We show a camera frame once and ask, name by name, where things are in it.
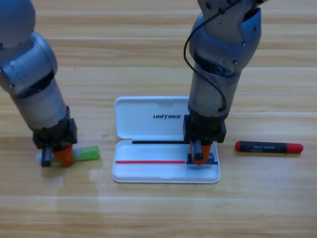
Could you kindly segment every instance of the red marker cap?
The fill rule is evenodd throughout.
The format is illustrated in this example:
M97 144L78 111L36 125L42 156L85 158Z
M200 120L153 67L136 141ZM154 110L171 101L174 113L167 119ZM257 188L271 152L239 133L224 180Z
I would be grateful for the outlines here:
M301 144L292 144L292 143L286 143L287 145L287 154L300 154L304 147Z

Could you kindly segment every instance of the green cap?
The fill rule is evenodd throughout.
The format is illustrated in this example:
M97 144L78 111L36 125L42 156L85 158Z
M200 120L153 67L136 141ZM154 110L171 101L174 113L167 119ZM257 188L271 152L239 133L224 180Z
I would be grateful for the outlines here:
M79 149L79 151L79 156L74 156L74 161L97 160L100 156L98 146L82 147Z

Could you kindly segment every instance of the unitree logo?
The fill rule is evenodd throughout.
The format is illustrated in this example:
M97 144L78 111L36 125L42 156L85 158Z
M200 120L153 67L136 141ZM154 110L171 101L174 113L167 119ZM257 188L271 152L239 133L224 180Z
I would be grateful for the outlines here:
M153 115L153 118L161 118L161 119L179 119L182 118L182 115Z

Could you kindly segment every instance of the case lid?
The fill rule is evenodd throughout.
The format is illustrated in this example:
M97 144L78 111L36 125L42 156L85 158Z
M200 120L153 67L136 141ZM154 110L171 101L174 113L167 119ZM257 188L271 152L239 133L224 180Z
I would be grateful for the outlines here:
M183 140L188 97L120 97L114 103L117 135L134 140Z

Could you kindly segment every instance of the red line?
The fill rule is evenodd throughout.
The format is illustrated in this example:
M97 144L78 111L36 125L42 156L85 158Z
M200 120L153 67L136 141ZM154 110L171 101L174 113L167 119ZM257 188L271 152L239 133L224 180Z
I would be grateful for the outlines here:
M175 161L169 161L169 160L119 160L116 161L116 164L185 164L186 162L184 160L175 160Z

